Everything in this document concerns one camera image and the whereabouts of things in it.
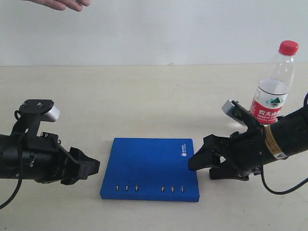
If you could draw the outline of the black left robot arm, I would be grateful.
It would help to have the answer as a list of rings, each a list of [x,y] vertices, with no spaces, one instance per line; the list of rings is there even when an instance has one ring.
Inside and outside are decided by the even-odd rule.
[[[43,132],[40,136],[1,135],[0,177],[2,179],[34,180],[38,183],[59,181],[75,184],[97,174],[100,161],[71,147],[69,151],[58,142],[56,134]]]

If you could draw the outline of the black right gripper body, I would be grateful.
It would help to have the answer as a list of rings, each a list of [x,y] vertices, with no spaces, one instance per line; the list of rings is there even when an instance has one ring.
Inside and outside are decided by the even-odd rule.
[[[221,163],[227,161],[238,171],[240,180],[249,180],[250,174],[260,174],[264,129],[235,132],[229,137],[211,134],[203,141],[206,149],[213,149],[220,155]]]

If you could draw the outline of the person's open bare hand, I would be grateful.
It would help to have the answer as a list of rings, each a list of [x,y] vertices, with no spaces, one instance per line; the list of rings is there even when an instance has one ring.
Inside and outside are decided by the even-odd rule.
[[[64,11],[69,8],[76,12],[82,11],[84,7],[88,7],[91,4],[91,0],[29,0],[29,2],[57,11]]]

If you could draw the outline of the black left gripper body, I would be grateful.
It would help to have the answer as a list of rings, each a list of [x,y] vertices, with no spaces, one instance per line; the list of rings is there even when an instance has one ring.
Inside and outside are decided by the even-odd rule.
[[[74,178],[70,171],[72,156],[61,144],[58,136],[26,136],[26,179],[46,184]]]

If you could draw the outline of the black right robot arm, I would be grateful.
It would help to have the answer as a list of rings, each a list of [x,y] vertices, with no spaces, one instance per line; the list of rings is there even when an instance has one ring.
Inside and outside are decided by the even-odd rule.
[[[308,149],[308,107],[262,125],[237,101],[228,100],[222,111],[245,126],[245,132],[228,137],[210,134],[202,147],[189,159],[189,170],[209,169],[211,180],[248,181],[259,175],[263,165],[285,160]]]

